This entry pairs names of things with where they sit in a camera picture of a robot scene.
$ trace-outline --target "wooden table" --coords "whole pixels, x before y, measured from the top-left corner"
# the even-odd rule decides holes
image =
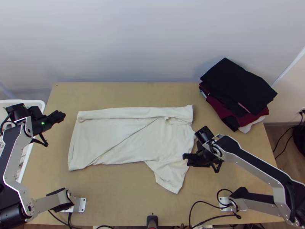
[[[86,197],[85,213],[74,213],[74,225],[144,226],[146,216],[154,213],[161,226],[188,225],[192,204],[198,200],[218,205],[216,193],[240,186],[250,192],[272,194],[270,186],[232,163],[223,163],[218,174],[212,168],[190,167],[179,194],[156,184],[155,176],[143,162],[122,165],[96,165],[68,171],[67,156],[78,111],[115,107],[178,107],[194,105],[193,130],[208,125],[214,134],[230,135],[243,149],[276,166],[263,123],[248,134],[232,132],[199,93],[195,83],[58,83],[55,84],[45,114],[54,110],[66,113],[65,120],[45,133],[49,147],[33,147],[23,184],[32,198],[62,187],[76,196]],[[222,214],[205,204],[197,204],[191,222],[195,225]],[[67,220],[66,213],[58,214]],[[236,217],[220,218],[211,224],[243,224],[283,221],[281,218],[249,210]],[[32,221],[35,224],[60,224],[48,212]]]

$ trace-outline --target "wooden floor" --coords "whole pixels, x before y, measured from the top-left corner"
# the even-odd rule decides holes
[[[279,137],[290,126],[266,126],[267,135],[270,141],[272,149]],[[278,148],[274,152],[274,156],[277,156],[285,147],[288,138],[291,136],[291,130],[281,139]],[[298,151],[294,145],[293,139],[291,139],[287,145],[285,152],[276,160],[278,168],[289,174],[292,179],[305,183],[305,157]],[[264,223],[263,226],[266,229],[293,229],[294,227],[282,223]],[[18,229],[65,229],[66,226],[53,226],[53,225],[34,225],[25,224]],[[92,229],[92,227],[81,227],[83,229]]]

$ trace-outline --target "folded clothing stack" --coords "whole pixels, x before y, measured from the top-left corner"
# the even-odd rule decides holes
[[[277,93],[261,77],[222,59],[201,78],[201,93],[233,131],[247,133],[269,114],[267,104]]]

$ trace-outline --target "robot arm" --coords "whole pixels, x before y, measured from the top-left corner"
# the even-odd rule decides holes
[[[33,220],[46,210],[84,211],[85,198],[74,197],[66,188],[34,200],[29,196],[27,188],[16,181],[15,174],[23,148],[32,142],[39,142],[36,139],[33,141],[36,135],[41,135],[41,144],[47,147],[42,132],[63,121],[66,115],[55,111],[45,116],[38,107],[27,109],[24,104],[14,105],[6,110],[15,126],[2,133],[4,145],[0,152],[0,228],[17,227]]]
[[[222,197],[226,211],[252,209],[285,219],[286,223],[305,228],[305,185],[297,182],[269,163],[243,150],[233,138],[214,136],[207,126],[195,133],[198,152],[184,154],[188,166],[210,167],[217,173],[224,161],[235,163],[264,182],[273,190],[272,195],[255,194],[240,187],[229,197]]]

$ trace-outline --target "power outlet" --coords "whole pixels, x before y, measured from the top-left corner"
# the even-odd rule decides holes
[[[300,112],[302,112],[303,110],[305,110],[305,107],[303,107],[302,109],[300,109],[297,114],[299,114]]]

